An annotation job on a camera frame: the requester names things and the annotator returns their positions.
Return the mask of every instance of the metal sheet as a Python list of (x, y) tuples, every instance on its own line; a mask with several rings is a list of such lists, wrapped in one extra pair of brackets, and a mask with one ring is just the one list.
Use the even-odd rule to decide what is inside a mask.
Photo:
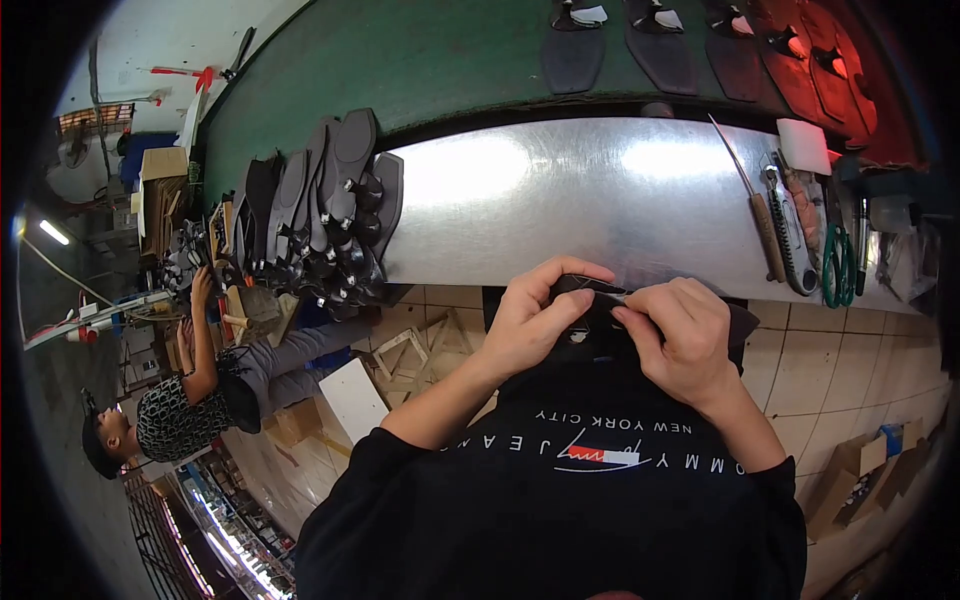
[[(760, 167), (779, 139), (722, 127), (765, 189)], [(506, 285), (565, 253), (612, 269), (628, 289), (693, 276), (732, 297), (821, 301), (766, 280), (747, 193), (710, 123), (541, 121), (391, 152), (404, 161), (404, 197), (384, 254), (390, 281)], [(876, 245), (854, 305), (914, 312), (877, 286)]]

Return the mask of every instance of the black cap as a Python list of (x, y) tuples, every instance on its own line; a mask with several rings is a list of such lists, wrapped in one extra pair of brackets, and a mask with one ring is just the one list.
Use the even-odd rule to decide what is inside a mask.
[(81, 394), (84, 396), (84, 412), (86, 413), (84, 417), (84, 431), (81, 434), (81, 444), (84, 447), (86, 460), (88, 460), (103, 477), (116, 479), (117, 473), (120, 471), (120, 467), (124, 466), (124, 463), (107, 454), (107, 449), (104, 448), (103, 443), (100, 441), (100, 436), (97, 435), (97, 428), (100, 426), (100, 422), (97, 419), (99, 412), (93, 403), (93, 396), (91, 396), (90, 392), (86, 389), (81, 390)]

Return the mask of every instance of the awl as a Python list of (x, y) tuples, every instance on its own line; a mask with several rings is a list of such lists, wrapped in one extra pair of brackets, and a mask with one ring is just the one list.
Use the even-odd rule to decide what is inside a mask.
[(750, 183), (750, 178), (747, 177), (747, 172), (743, 169), (740, 159), (736, 157), (736, 153), (733, 151), (733, 146), (730, 145), (727, 137), (720, 131), (720, 126), (713, 120), (713, 115), (708, 114), (707, 116), (710, 117), (710, 122), (713, 123), (717, 134), (719, 134), (720, 139), (723, 140), (723, 145), (727, 147), (727, 152), (730, 153), (733, 164), (736, 166), (736, 172), (740, 174), (740, 178), (747, 188), (747, 193), (750, 195), (750, 209), (754, 213), (756, 230), (760, 234), (760, 242), (763, 244), (763, 254), (766, 256), (767, 266), (770, 269), (770, 275), (768, 275), (767, 278), (772, 278), (779, 283), (784, 283), (786, 281), (786, 270), (783, 267), (783, 256), (780, 255), (780, 247), (777, 245), (777, 234), (774, 231), (773, 219), (770, 217), (770, 208), (767, 206), (767, 202), (763, 199), (763, 196), (755, 192), (753, 185)]

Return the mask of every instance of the patterned shirt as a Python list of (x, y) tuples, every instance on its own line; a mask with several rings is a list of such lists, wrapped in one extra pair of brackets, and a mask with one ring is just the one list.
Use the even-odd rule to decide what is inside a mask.
[[(218, 370), (239, 374), (229, 350), (217, 355)], [(164, 379), (140, 398), (136, 408), (136, 440), (143, 455), (159, 463), (176, 463), (202, 450), (234, 423), (219, 386), (190, 405), (183, 376)]]

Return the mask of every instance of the tiled floor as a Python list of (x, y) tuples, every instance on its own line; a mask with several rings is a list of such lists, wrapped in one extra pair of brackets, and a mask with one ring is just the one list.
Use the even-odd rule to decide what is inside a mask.
[[(797, 460), (797, 498), (803, 506), (833, 448), (874, 432), (885, 422), (924, 419), (928, 434), (946, 406), (948, 380), (939, 370), (939, 346), (932, 323), (922, 317), (864, 309), (831, 310), (810, 304), (751, 301), (760, 329), (747, 341), (743, 380), (756, 405), (773, 425), (788, 454)], [(404, 329), (424, 324), (454, 307), (474, 349), (483, 343), (480, 288), (415, 286), (370, 340), (355, 348), (376, 348)], [(437, 327), (425, 332), (432, 345)], [(392, 368), (413, 368), (417, 360), (395, 351)], [(463, 354), (437, 362), (438, 376), (456, 368)], [(396, 404), (398, 397), (388, 397)], [(318, 397), (324, 432), (341, 444), (325, 401)], [(495, 398), (485, 408), (490, 410)], [(294, 537), (313, 507), (329, 493), (347, 458), (310, 438), (286, 449), (266, 435), (228, 432), (224, 439), (251, 484), (251, 492)], [(925, 469), (906, 497), (885, 513), (857, 521), (845, 531), (807, 547), (804, 598), (819, 597), (847, 570), (887, 543), (922, 495)]]

